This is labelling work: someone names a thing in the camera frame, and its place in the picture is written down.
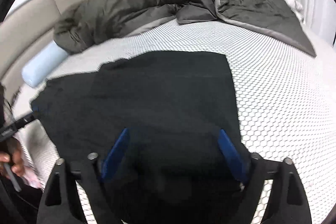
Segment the person's left hand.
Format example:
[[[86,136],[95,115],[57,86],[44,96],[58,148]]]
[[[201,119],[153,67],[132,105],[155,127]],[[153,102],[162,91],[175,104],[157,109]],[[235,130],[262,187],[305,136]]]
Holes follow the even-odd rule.
[[[17,176],[22,177],[25,174],[25,166],[22,158],[22,147],[19,141],[15,138],[11,138],[7,141],[10,151],[7,152],[4,144],[1,144],[1,175],[9,178],[4,164],[7,162],[11,166],[11,170]]]

